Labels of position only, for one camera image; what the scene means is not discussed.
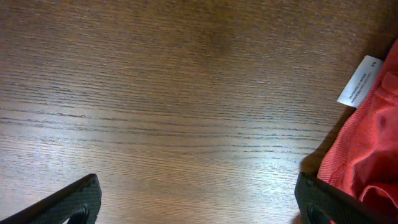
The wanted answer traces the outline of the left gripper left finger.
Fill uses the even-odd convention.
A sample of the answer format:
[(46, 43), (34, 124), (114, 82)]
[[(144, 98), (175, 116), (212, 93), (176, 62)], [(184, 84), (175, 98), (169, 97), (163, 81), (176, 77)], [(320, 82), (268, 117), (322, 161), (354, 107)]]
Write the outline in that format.
[(95, 224), (101, 208), (98, 176), (88, 174), (41, 201), (1, 220), (3, 224)]

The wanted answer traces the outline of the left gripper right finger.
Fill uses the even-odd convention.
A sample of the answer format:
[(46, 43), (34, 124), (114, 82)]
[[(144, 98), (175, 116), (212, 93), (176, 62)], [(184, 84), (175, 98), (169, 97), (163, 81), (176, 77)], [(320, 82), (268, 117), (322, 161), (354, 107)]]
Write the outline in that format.
[(300, 172), (295, 198), (304, 224), (396, 224), (397, 220), (365, 206), (315, 176)]

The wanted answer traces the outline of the red printed t-shirt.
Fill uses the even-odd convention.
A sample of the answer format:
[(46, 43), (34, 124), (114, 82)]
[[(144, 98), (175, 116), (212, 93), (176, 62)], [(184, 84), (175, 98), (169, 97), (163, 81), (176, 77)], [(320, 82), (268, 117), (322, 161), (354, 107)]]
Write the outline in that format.
[(317, 177), (397, 218), (397, 45), (323, 158)]

